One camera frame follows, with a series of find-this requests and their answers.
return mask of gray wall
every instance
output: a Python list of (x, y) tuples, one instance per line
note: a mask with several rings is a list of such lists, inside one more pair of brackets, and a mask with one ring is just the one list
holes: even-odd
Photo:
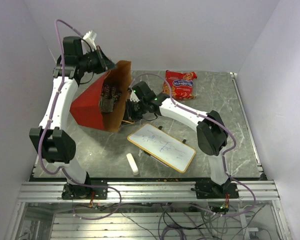
[(53, 67), (25, 3), (0, 0), (0, 240), (36, 158), (29, 130), (48, 106)]
[[(238, 72), (279, 0), (25, 0), (53, 55), (63, 19), (134, 70)], [(65, 29), (65, 34), (73, 35)]]
[(300, 0), (281, 0), (238, 73), (266, 174), (300, 240)]

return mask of marble surface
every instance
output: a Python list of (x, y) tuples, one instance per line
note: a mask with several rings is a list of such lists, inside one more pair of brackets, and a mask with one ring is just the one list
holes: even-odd
[[(136, 77), (146, 71), (132, 71), (132, 77)], [(165, 76), (165, 71), (147, 71)], [(201, 111), (219, 112), (225, 126), (233, 133), (237, 140), (237, 147), (228, 152), (226, 162), (229, 172), (234, 177), (253, 178), (259, 177), (256, 156), (251, 144), (247, 125), (240, 107), (234, 83), (229, 73), (197, 71), (197, 79), (194, 80), (193, 93), (196, 99), (182, 101), (181, 103)], [(159, 94), (162, 91), (163, 80), (152, 75), (144, 75), (140, 78), (149, 87)], [(80, 86), (76, 96), (79, 96), (89, 84)], [(153, 119), (152, 114), (146, 114), (146, 119)], [(209, 177), (210, 167), (207, 155), (198, 147), (197, 134), (189, 127), (167, 117), (159, 117), (151, 122), (152, 125), (163, 126), (162, 130), (169, 135), (196, 149), (196, 155), (185, 173), (177, 172), (171, 167), (166, 167), (145, 153), (140, 154), (140, 149), (127, 140), (127, 136), (135, 132), (140, 126), (148, 123), (145, 120), (135, 124), (121, 126), (119, 132), (105, 132), (92, 128), (79, 126), (71, 114), (68, 116), (66, 132), (76, 142), (75, 157), (86, 169), (90, 177), (100, 178), (199, 178)], [(233, 141), (228, 137), (228, 147)], [(139, 175), (134, 176), (126, 154), (132, 153)], [(48, 169), (55, 169), (48, 164)], [(51, 176), (43, 172), (40, 166), (35, 168), (34, 177), (63, 177), (61, 173)]]

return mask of red snack bag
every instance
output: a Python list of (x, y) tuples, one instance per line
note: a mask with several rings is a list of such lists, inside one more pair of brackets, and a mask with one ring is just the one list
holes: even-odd
[[(180, 73), (175, 71), (166, 71), (165, 79), (168, 81), (172, 89), (172, 97), (176, 100), (194, 99), (196, 96), (192, 94), (194, 79), (197, 75), (194, 71)], [(166, 82), (163, 83), (162, 92), (169, 94), (169, 87)]]

